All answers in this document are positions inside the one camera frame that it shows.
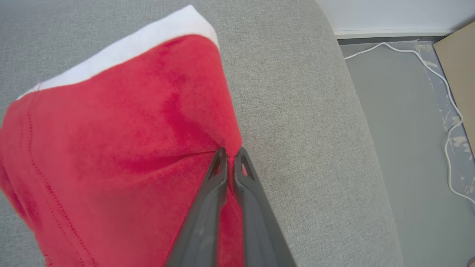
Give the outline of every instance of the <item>gray floor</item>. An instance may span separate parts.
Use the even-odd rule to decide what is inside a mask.
[[[431,42],[395,42],[419,51],[442,74]],[[342,45],[345,56],[375,44]],[[379,47],[347,60],[388,190],[407,267],[466,266],[475,256],[475,209],[449,191],[443,144],[458,117],[440,78],[413,54]],[[449,145],[452,186],[475,199],[475,163],[462,127]]]

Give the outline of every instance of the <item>red cloth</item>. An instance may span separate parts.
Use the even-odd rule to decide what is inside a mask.
[[[162,266],[214,152],[232,170],[241,143],[218,48],[187,35],[13,102],[0,184],[48,265]],[[220,266],[243,265],[230,191],[218,245]]]

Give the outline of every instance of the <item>red garment with white trim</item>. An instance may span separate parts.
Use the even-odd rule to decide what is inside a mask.
[[[13,102],[0,186],[48,266],[162,266],[214,152],[232,171],[241,143],[216,34],[188,6]],[[230,190],[218,247],[243,265]]]

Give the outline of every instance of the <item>white cable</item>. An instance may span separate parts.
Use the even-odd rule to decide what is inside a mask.
[[[460,112],[460,110],[458,110],[457,106],[455,105],[455,102],[454,102],[454,98],[452,97],[452,94],[450,93],[450,88],[448,86],[448,82],[447,80],[442,76],[440,75],[439,73],[435,72],[433,69],[431,69],[429,66],[427,66],[427,64],[424,62],[424,60],[422,60],[421,56],[419,55],[418,52],[416,51],[413,51],[413,50],[400,50],[400,49],[396,49],[392,46],[390,46],[388,43],[386,42],[382,42],[382,43],[379,43],[373,47],[371,47],[370,49],[366,49],[366,50],[363,50],[361,52],[358,52],[356,54],[353,54],[351,56],[348,56],[348,57],[345,57],[345,60],[349,59],[349,58],[352,58],[352,57],[355,57],[359,54],[363,54],[363,53],[366,53],[366,52],[369,52],[379,46],[382,46],[382,45],[385,45],[389,48],[391,48],[392,50],[394,51],[397,51],[397,52],[403,52],[403,53],[412,53],[414,55],[416,55],[420,62],[422,62],[422,64],[424,65],[424,67],[426,67],[430,72],[432,72],[433,74],[437,75],[439,78],[441,78],[444,83],[445,83],[445,86],[446,86],[446,89],[447,89],[447,95],[448,95],[448,99],[450,100],[450,103],[452,104],[452,106],[454,107],[455,111],[457,111],[457,114],[458,116],[460,117],[460,121],[458,123],[456,123],[455,125],[453,125],[447,132],[447,139],[446,139],[446,143],[444,145],[444,156],[445,156],[445,159],[446,159],[446,162],[447,162],[447,179],[448,179],[448,187],[449,189],[456,195],[459,195],[463,198],[466,198],[468,200],[470,200],[473,204],[475,204],[475,200],[471,199],[470,197],[466,196],[466,195],[462,195],[461,193],[459,192],[456,192],[453,188],[452,188],[452,182],[451,182],[451,171],[452,171],[452,165],[450,164],[450,159],[448,158],[448,153],[447,153],[447,145],[448,145],[448,142],[450,141],[450,134],[452,133],[452,131],[457,127],[459,126],[460,124],[462,124],[462,122],[464,121],[464,117],[462,116],[462,113]]]

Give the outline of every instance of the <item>gray sofa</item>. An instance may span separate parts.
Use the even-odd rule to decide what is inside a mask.
[[[0,115],[38,82],[192,4],[215,28],[237,120],[298,266],[402,266],[371,135],[315,0],[4,0]],[[42,266],[0,194],[0,266]]]

